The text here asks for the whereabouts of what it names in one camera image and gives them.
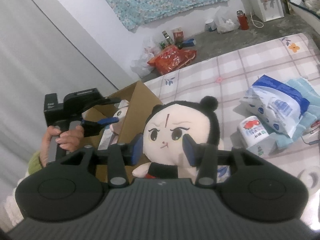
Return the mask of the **person's left hand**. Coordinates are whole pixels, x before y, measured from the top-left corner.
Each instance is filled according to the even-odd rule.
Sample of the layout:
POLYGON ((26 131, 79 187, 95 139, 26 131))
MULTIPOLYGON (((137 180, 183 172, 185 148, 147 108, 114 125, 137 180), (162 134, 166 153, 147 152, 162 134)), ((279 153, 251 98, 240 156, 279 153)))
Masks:
POLYGON ((61 132, 59 129, 49 126, 43 136, 40 149, 40 162, 43 167, 47 165, 49 145, 52 137, 58 136, 56 143, 61 149, 69 152, 76 151, 80 147, 80 142, 84 138, 84 129, 82 126, 76 126, 75 129, 61 132))

